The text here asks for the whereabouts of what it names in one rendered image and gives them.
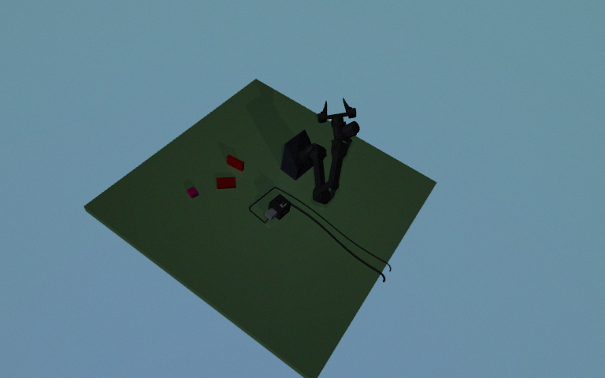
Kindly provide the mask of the magenta cube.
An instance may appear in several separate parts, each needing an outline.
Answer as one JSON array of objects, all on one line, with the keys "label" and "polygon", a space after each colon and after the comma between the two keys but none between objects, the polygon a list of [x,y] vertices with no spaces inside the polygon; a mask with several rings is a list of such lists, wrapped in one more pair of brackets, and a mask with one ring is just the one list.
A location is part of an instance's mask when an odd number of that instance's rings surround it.
[{"label": "magenta cube", "polygon": [[191,198],[194,198],[196,196],[199,195],[198,191],[195,189],[195,187],[192,187],[190,189],[187,189],[187,193],[190,195]]}]

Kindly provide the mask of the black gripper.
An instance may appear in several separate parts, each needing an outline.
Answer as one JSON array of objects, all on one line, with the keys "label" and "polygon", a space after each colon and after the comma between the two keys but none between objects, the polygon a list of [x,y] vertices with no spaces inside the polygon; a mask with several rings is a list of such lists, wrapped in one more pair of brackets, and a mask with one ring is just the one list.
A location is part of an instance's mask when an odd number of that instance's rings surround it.
[{"label": "black gripper", "polygon": [[356,117],[356,108],[350,107],[345,102],[344,98],[343,98],[343,104],[344,104],[346,113],[337,113],[337,114],[327,116],[327,101],[325,101],[325,107],[324,107],[323,111],[317,115],[318,122],[325,123],[325,122],[327,122],[326,120],[332,119],[332,129],[337,128],[337,127],[343,127],[344,126],[343,117],[348,117],[349,119]]}]

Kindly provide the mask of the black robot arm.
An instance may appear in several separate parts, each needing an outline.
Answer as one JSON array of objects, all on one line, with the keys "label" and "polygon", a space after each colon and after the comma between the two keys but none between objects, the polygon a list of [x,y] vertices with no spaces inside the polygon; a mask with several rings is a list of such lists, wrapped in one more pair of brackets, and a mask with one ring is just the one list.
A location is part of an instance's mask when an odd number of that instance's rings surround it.
[{"label": "black robot arm", "polygon": [[[334,197],[339,188],[340,172],[343,159],[347,155],[348,148],[352,142],[351,137],[356,136],[360,127],[356,121],[349,124],[344,122],[343,127],[333,129],[334,139],[331,140],[332,164],[330,168],[328,181],[325,183],[325,171],[323,160],[327,156],[326,149],[316,143],[312,143],[306,149],[303,147],[297,153],[297,157],[303,163],[313,160],[315,188],[313,190],[313,200],[322,204],[327,204]],[[347,143],[344,143],[345,141]],[[304,164],[303,163],[303,164]],[[329,188],[331,191],[329,192]]]}]

